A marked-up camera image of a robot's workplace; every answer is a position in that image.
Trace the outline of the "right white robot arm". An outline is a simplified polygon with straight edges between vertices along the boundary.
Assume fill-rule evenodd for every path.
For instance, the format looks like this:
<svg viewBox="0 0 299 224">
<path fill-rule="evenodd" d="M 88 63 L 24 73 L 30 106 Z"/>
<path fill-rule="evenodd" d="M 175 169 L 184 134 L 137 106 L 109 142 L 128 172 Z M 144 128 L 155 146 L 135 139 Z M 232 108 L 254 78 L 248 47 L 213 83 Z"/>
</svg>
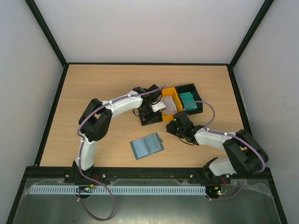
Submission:
<svg viewBox="0 0 299 224">
<path fill-rule="evenodd" d="M 207 126 L 195 126 L 185 111 L 174 115 L 166 125 L 166 131 L 186 140 L 189 145 L 211 146 L 226 152 L 227 158 L 215 157 L 204 165 L 203 175 L 210 183 L 231 174 L 249 179 L 253 174 L 263 172 L 269 161 L 268 154 L 249 131 L 241 129 L 236 133 L 226 133 Z"/>
</svg>

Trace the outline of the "yellow bin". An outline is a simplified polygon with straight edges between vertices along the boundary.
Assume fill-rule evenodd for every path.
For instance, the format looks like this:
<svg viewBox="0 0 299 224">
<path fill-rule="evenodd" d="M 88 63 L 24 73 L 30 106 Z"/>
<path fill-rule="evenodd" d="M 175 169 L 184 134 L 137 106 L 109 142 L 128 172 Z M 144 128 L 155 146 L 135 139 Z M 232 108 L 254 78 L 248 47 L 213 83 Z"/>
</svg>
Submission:
<svg viewBox="0 0 299 224">
<path fill-rule="evenodd" d="M 162 111 L 162 121 L 173 119 L 175 113 L 183 110 L 175 87 L 163 89 L 161 101 L 166 105 L 166 109 Z"/>
</svg>

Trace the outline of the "teal card stack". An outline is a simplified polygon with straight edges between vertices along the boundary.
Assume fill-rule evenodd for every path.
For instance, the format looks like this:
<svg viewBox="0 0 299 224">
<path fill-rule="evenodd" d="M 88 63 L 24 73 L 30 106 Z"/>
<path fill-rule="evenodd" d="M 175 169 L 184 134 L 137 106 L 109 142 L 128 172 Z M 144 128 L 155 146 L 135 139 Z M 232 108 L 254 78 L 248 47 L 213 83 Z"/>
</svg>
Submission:
<svg viewBox="0 0 299 224">
<path fill-rule="evenodd" d="M 184 93 L 180 93 L 179 95 L 183 102 L 184 108 L 187 111 L 196 110 L 198 108 L 191 92 L 184 92 Z"/>
</svg>

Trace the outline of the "blue card holder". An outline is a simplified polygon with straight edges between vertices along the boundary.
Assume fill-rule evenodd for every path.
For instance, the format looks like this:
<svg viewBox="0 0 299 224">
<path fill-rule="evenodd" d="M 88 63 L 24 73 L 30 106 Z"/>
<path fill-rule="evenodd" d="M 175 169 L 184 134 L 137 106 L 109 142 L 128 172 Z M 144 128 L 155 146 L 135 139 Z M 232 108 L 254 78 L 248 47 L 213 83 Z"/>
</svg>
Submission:
<svg viewBox="0 0 299 224">
<path fill-rule="evenodd" d="M 130 142 L 136 160 L 164 150 L 163 141 L 157 133 Z"/>
</svg>

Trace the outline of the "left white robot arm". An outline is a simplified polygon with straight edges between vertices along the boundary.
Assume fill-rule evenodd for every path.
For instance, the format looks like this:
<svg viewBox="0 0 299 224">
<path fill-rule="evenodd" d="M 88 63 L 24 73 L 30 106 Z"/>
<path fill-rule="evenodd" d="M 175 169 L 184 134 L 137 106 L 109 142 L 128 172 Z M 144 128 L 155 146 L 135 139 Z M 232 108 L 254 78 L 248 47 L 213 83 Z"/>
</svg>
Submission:
<svg viewBox="0 0 299 224">
<path fill-rule="evenodd" d="M 81 138 L 79 152 L 65 181 L 98 182 L 99 178 L 91 178 L 94 155 L 99 141 L 108 132 L 111 120 L 122 113 L 137 109 L 141 122 L 154 123 L 160 119 L 161 111 L 166 108 L 161 102 L 164 88 L 155 84 L 148 89 L 135 87 L 129 93 L 108 101 L 99 101 L 97 98 L 91 100 L 78 122 L 77 135 Z"/>
</svg>

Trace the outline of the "black bin with teal cards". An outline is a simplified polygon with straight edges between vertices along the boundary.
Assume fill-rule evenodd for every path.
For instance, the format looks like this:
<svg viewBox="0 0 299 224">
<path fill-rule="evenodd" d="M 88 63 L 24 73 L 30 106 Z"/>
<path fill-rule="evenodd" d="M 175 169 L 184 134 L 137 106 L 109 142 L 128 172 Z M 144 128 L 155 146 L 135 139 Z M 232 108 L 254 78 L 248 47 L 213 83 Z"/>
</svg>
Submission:
<svg viewBox="0 0 299 224">
<path fill-rule="evenodd" d="M 201 97 L 194 84 L 175 86 L 175 89 L 178 94 L 178 98 L 182 103 L 183 109 L 185 109 L 188 115 L 203 112 L 203 104 L 196 103 L 196 101 L 201 101 Z"/>
</svg>

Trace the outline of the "black bin with red cards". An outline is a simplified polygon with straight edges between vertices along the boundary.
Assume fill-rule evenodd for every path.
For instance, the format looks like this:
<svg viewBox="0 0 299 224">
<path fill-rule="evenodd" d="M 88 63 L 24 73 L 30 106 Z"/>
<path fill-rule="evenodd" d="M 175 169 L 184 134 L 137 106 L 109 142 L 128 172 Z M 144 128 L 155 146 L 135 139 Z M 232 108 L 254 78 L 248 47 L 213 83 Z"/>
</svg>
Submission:
<svg viewBox="0 0 299 224">
<path fill-rule="evenodd" d="M 149 112 L 147 114 L 142 113 L 141 110 L 138 110 L 138 112 L 138 117 L 140 118 L 142 126 L 151 125 L 163 121 L 161 112 Z"/>
</svg>

